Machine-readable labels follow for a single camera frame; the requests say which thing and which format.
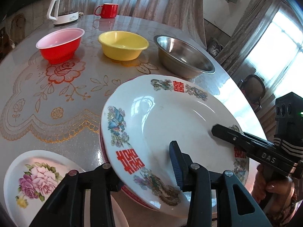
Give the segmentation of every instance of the red bowl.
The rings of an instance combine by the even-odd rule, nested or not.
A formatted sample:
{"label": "red bowl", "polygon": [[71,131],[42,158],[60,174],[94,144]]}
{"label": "red bowl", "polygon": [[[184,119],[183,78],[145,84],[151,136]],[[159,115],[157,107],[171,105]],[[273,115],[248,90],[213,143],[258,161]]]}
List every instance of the red bowl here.
{"label": "red bowl", "polygon": [[54,31],[41,38],[36,48],[50,64],[59,64],[73,57],[80,45],[84,30],[81,28],[65,28]]}

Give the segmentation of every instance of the metal bowl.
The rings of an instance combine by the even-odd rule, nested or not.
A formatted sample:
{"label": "metal bowl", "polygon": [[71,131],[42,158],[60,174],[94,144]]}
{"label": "metal bowl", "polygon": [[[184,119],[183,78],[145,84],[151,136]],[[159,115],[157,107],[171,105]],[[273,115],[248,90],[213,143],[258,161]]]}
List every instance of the metal bowl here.
{"label": "metal bowl", "polygon": [[215,67],[199,50],[188,43],[165,35],[154,37],[160,62],[172,73],[183,78],[194,78],[201,73],[213,74]]}

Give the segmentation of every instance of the red flower print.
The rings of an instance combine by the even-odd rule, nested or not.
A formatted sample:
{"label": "red flower print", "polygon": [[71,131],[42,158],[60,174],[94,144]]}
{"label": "red flower print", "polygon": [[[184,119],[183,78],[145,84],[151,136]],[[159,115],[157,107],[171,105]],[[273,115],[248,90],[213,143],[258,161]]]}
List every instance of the red flower print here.
{"label": "red flower print", "polygon": [[85,69],[85,62],[78,63],[65,62],[59,66],[49,66],[46,69],[46,75],[49,76],[49,82],[56,84],[62,82],[72,82],[75,78],[79,77],[81,71]]}

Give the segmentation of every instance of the fingernail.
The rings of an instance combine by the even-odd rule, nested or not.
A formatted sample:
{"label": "fingernail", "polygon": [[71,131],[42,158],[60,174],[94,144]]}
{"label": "fingernail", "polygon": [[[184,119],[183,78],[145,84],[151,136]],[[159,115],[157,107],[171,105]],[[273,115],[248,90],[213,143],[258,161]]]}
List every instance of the fingernail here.
{"label": "fingernail", "polygon": [[269,185],[269,186],[267,186],[266,187],[266,191],[272,191],[273,189],[275,188],[275,186],[273,186],[273,185]]}

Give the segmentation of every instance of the person's hand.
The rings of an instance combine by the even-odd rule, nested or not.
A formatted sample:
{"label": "person's hand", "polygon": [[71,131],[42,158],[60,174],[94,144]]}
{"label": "person's hand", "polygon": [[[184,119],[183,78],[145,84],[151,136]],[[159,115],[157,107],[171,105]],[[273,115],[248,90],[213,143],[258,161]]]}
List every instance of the person's hand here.
{"label": "person's hand", "polygon": [[263,165],[258,165],[255,184],[252,190],[252,197],[259,204],[266,197],[266,192],[276,193],[275,200],[270,211],[279,212],[282,208],[290,205],[291,197],[294,193],[293,182],[290,177],[284,180],[277,180],[266,183],[263,177]]}

